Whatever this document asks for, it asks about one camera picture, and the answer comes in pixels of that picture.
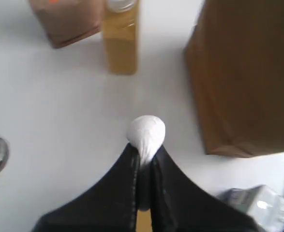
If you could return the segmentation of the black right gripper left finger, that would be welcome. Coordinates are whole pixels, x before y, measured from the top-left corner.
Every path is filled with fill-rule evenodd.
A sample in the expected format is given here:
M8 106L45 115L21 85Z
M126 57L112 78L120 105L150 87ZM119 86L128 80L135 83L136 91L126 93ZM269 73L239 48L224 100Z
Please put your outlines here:
M127 144L111 169L90 189L43 215L34 232L134 232L139 155Z

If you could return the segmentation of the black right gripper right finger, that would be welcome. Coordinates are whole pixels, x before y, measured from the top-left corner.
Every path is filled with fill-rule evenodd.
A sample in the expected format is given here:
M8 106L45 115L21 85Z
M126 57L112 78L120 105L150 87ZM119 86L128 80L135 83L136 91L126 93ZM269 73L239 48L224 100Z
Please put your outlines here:
M150 165L150 211L154 232L257 232L248 215L191 181L164 146Z

